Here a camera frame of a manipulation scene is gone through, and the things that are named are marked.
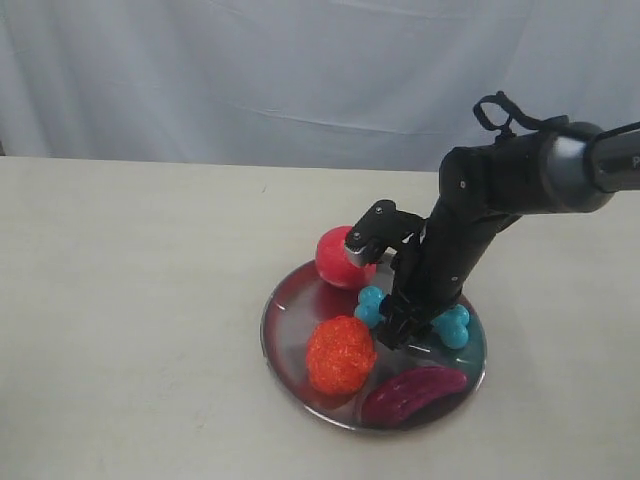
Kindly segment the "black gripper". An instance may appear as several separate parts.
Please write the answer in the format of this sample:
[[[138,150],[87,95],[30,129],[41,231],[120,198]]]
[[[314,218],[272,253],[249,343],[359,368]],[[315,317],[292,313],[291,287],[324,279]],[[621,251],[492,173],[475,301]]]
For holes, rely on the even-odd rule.
[[[377,339],[395,350],[429,328],[453,307],[464,282],[496,235],[518,221],[517,214],[465,216],[438,202],[425,222],[424,238],[397,263],[392,289],[380,304],[385,317]]]

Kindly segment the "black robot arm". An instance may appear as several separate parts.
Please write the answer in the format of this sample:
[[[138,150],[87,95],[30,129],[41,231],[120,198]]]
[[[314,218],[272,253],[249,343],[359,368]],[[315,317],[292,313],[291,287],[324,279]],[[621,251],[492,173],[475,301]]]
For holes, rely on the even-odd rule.
[[[445,156],[420,244],[399,265],[380,306],[381,343],[400,347],[452,307],[489,244],[521,217],[590,213],[615,193],[638,189],[638,132],[576,127],[578,139],[537,132]]]

